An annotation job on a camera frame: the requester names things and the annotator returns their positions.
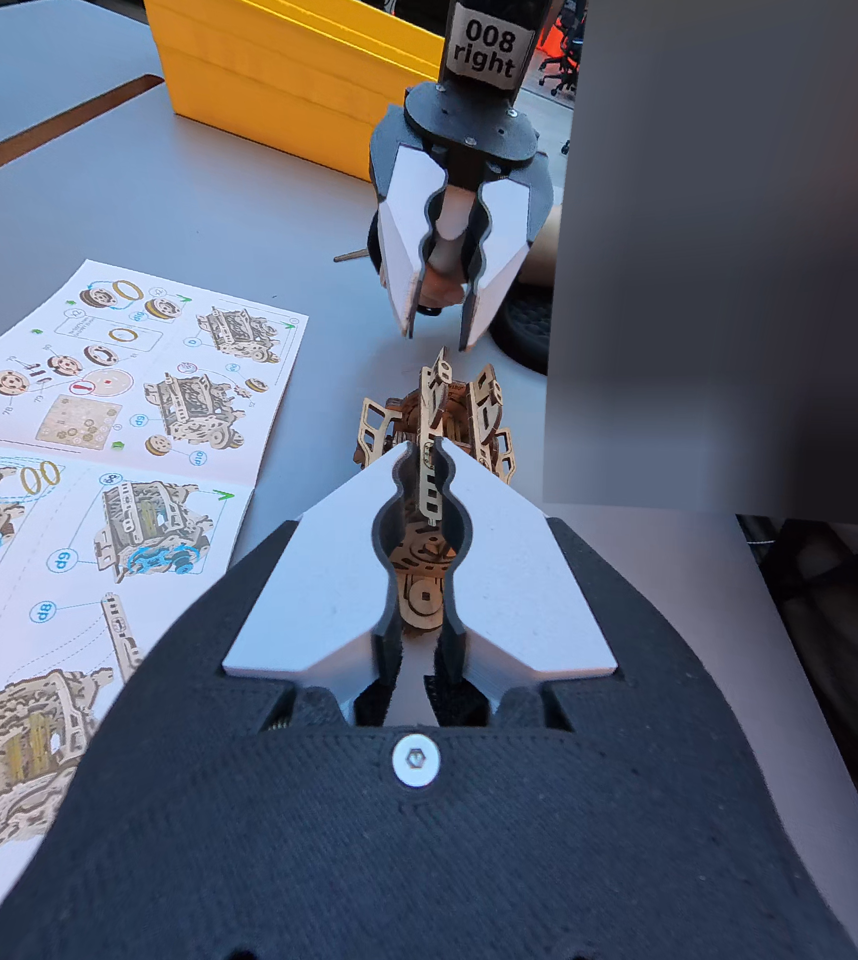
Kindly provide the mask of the person's right hand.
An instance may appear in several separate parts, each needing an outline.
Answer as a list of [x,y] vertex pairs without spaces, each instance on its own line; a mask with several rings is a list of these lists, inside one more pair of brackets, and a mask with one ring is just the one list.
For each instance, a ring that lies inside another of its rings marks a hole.
[[426,263],[419,307],[443,309],[460,305],[465,298],[465,272],[461,264],[464,236],[455,239],[439,237]]

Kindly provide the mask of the black round mesh object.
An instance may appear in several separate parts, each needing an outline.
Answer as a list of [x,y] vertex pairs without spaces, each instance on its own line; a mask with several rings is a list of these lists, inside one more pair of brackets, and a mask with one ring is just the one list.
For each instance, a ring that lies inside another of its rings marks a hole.
[[551,287],[514,282],[489,327],[504,354],[543,375],[548,370],[553,294]]

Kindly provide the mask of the white instruction booklet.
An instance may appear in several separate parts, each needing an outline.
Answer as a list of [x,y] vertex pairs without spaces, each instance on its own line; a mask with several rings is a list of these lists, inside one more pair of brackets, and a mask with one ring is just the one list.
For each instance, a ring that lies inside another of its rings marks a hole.
[[0,900],[227,569],[307,320],[87,261],[0,337]]

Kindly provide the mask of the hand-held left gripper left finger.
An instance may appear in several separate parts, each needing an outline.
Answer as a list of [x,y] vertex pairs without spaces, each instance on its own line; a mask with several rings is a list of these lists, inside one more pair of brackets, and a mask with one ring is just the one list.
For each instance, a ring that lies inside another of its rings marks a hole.
[[235,642],[227,674],[326,688],[345,718],[380,726],[402,660],[403,442],[300,518]]

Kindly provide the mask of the wooden slotted strip part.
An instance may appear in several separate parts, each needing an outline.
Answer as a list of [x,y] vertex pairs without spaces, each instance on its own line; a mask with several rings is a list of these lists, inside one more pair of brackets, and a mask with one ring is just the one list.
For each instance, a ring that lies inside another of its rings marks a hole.
[[443,416],[452,384],[452,369],[446,349],[437,355],[434,366],[423,366],[420,376],[418,445],[418,506],[430,526],[441,521],[442,502],[435,483],[434,442],[443,437]]

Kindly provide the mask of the yellow plastic bin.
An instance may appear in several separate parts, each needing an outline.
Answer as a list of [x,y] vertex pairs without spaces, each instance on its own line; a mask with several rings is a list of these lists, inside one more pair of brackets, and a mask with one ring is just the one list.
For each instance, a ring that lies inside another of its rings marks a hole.
[[443,39],[356,1],[147,1],[177,114],[368,179],[391,104]]

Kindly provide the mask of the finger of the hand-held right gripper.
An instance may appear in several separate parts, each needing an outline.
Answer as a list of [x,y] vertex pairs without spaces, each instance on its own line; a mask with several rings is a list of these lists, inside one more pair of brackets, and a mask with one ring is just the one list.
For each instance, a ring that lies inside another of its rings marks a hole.
[[438,239],[430,206],[444,196],[446,186],[447,173],[420,147],[376,146],[380,280],[398,327],[409,338],[426,263]]
[[508,178],[481,185],[467,236],[468,291],[459,350],[470,350],[488,329],[529,249],[530,188]]

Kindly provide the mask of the wooden mechanical model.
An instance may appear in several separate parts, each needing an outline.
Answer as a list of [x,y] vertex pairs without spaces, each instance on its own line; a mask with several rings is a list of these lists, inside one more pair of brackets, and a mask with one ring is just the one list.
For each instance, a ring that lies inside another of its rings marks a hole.
[[[379,404],[363,402],[354,462],[368,467],[394,446],[412,442],[418,455],[420,385],[404,398]],[[510,431],[501,427],[503,395],[493,366],[487,365],[473,380],[452,376],[443,416],[444,438],[509,483],[515,472]],[[404,622],[419,632],[439,628],[443,618],[444,575],[456,552],[442,533],[443,502],[439,524],[430,526],[418,506],[418,458],[413,486],[405,501],[406,533],[390,555],[396,571],[400,611]]]

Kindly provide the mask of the black office chair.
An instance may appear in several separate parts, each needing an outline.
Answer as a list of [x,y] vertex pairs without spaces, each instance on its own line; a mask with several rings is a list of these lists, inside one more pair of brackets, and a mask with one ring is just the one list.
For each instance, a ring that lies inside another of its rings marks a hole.
[[571,51],[568,35],[555,29],[547,43],[548,50],[538,65],[538,86],[553,98],[560,94],[573,97],[579,78],[579,42],[575,52]]

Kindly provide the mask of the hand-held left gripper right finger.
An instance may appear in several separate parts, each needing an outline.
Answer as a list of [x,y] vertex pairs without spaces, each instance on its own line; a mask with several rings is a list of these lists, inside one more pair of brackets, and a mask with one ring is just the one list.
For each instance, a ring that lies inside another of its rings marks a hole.
[[435,441],[445,575],[435,674],[440,726],[483,726],[508,690],[604,677],[617,663],[548,519],[448,439]]

